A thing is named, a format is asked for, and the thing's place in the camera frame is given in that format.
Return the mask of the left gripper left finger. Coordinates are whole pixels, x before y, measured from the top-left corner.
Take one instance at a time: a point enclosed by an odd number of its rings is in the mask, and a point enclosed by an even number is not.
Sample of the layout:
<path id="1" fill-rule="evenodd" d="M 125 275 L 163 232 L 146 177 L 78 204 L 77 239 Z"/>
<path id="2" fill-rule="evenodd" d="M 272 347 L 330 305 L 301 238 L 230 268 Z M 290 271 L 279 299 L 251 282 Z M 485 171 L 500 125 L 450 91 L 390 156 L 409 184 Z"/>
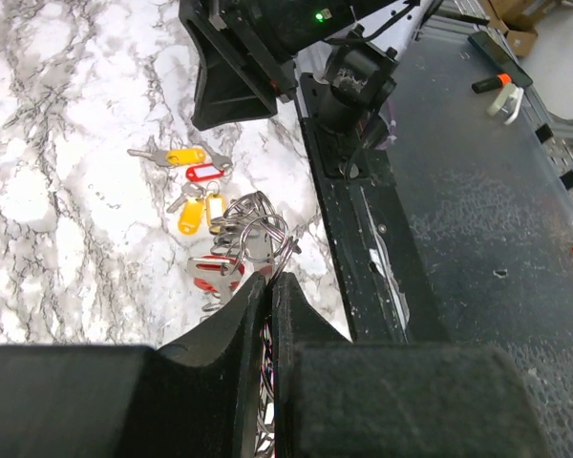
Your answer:
<path id="1" fill-rule="evenodd" d="M 250 457 L 265 279 L 173 342 L 0 344 L 0 457 Z"/>

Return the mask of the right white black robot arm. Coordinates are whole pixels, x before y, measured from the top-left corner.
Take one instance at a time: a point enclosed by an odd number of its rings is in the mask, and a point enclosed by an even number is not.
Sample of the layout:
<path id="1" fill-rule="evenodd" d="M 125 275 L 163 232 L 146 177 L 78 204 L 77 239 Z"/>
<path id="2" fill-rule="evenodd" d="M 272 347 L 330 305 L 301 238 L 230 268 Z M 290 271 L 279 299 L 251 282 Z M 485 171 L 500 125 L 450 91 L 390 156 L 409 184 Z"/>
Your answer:
<path id="1" fill-rule="evenodd" d="M 342 133 L 377 114 L 395 87 L 397 56 L 438 1 L 182 1 L 179 20 L 200 64 L 193 125 L 200 131 L 270 118 L 294 99 L 297 54 L 331 47 L 320 121 Z"/>

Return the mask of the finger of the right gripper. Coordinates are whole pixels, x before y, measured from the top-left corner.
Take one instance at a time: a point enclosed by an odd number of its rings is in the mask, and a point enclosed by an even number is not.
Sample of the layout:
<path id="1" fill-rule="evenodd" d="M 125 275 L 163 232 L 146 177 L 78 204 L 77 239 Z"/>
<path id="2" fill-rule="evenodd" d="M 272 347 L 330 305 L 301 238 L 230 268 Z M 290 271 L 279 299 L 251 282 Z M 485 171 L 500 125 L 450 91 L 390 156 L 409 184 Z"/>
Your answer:
<path id="1" fill-rule="evenodd" d="M 200 58 L 192 115 L 198 130 L 277 114 L 273 88 L 233 33 L 192 28 L 190 35 Z"/>

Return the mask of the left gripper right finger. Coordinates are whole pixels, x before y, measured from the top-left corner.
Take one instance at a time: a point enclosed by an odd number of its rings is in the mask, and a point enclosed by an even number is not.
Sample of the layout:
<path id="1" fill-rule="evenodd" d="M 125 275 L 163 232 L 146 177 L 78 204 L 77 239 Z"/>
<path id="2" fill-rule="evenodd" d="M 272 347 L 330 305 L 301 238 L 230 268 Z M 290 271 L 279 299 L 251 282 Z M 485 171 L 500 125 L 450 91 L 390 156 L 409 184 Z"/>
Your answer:
<path id="1" fill-rule="evenodd" d="M 486 346 L 353 343 L 290 273 L 272 288 L 280 457 L 545 457 L 515 365 Z"/>

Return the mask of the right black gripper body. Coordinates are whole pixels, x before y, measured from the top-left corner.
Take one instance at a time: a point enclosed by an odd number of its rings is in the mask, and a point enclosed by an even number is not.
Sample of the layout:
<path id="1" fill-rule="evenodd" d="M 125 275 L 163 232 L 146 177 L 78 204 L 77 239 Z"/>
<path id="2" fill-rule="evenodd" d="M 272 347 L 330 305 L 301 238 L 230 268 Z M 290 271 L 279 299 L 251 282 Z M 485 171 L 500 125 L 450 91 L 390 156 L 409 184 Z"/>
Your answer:
<path id="1" fill-rule="evenodd" d="M 273 88 L 287 98 L 295 87 L 288 67 L 295 55 L 352 24 L 361 1 L 181 1 L 179 18 L 192 28 L 231 32 Z"/>

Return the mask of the round metal keyring disc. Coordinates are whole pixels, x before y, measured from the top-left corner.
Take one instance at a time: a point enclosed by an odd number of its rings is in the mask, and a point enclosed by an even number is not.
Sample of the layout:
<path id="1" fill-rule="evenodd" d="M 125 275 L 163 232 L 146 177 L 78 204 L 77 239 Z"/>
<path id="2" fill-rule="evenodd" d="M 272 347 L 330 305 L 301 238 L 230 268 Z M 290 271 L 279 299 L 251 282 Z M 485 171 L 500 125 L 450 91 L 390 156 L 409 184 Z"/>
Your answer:
<path id="1" fill-rule="evenodd" d="M 231 201 L 223 217 L 214 219 L 213 222 L 220 231 L 213 235 L 213 246 L 208 255 L 235 259 L 243 266 L 250 263 L 255 272 L 265 277 L 268 284 L 273 283 L 284 271 L 291 255 L 300 251 L 297 241 L 289 233 L 287 222 L 261 191 Z M 219 301 L 217 305 L 208 305 L 202 309 L 204 319 L 209 318 L 220 306 L 227 304 L 234 293 L 203 292 Z M 269 320 L 265 320 L 261 336 L 263 347 L 255 455 L 273 457 L 275 455 L 274 375 Z"/>

